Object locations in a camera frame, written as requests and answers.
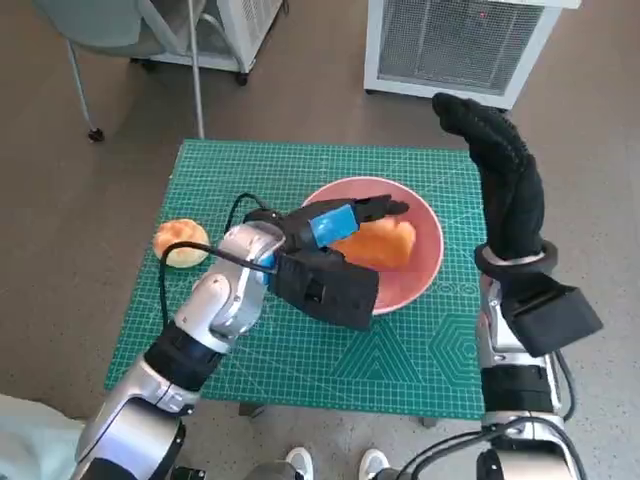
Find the chair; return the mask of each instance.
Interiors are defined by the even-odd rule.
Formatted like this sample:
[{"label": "chair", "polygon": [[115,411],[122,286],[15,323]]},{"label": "chair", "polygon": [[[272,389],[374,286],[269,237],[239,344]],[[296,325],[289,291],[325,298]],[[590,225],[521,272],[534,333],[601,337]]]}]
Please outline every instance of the chair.
[{"label": "chair", "polygon": [[34,0],[34,3],[67,41],[91,141],[103,141],[104,133],[89,114],[75,45],[100,54],[129,58],[160,53],[190,54],[198,137],[204,138],[196,24],[201,16],[206,16],[203,14],[206,0]]}]

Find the bread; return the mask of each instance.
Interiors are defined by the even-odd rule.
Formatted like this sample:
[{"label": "bread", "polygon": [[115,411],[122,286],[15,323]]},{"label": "bread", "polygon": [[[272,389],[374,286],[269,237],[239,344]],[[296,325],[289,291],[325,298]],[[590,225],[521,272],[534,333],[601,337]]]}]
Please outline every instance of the bread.
[{"label": "bread", "polygon": [[375,270],[390,270],[409,263],[416,242],[416,230],[409,222],[396,223],[386,217],[360,225],[360,230],[332,248],[344,254],[347,261]]},{"label": "bread", "polygon": [[[153,237],[153,252],[161,258],[165,249],[177,242],[197,242],[210,245],[209,236],[204,228],[193,220],[181,218],[170,220],[158,227]],[[167,265],[176,268],[188,268],[199,264],[207,257],[207,252],[193,248],[178,248],[167,257]]]}]

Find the table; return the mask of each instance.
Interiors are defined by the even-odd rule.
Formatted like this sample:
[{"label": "table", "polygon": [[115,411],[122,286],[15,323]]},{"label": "table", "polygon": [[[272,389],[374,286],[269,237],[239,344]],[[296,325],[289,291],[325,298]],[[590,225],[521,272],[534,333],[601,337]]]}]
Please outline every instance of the table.
[{"label": "table", "polygon": [[[314,321],[268,294],[260,321],[203,389],[203,397],[476,419],[483,413],[475,359],[479,304],[473,248],[484,241],[479,178],[467,152],[399,147],[187,140],[157,223],[193,218],[217,241],[235,196],[252,192],[288,211],[317,188],[373,175],[418,192],[438,215],[442,268],[415,302],[360,333]],[[210,260],[167,274],[170,312]],[[161,331],[158,261],[147,248],[106,379],[112,388]]]}]

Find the white shoe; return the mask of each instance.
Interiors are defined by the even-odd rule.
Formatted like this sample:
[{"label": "white shoe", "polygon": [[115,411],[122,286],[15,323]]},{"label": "white shoe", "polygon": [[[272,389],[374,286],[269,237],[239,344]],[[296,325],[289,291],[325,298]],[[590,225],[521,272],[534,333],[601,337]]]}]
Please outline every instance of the white shoe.
[{"label": "white shoe", "polygon": [[371,480],[385,468],[389,468],[389,460],[385,454],[375,448],[367,450],[360,460],[358,480]]},{"label": "white shoe", "polygon": [[306,449],[294,448],[289,452],[285,461],[293,465],[293,468],[304,477],[304,480],[313,480],[313,460]]}]

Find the bowl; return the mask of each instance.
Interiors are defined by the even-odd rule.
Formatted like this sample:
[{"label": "bowl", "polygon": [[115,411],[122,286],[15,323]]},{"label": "bowl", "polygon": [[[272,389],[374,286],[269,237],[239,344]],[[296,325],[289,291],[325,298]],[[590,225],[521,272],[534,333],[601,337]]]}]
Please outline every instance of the bowl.
[{"label": "bowl", "polygon": [[407,202],[409,211],[396,218],[408,221],[416,230],[416,242],[409,263],[397,270],[381,271],[374,315],[393,312],[418,298],[436,277],[444,253],[442,228],[438,217],[417,193],[397,182],[379,177],[350,177],[325,185],[303,205],[335,198],[365,198],[390,194]]}]

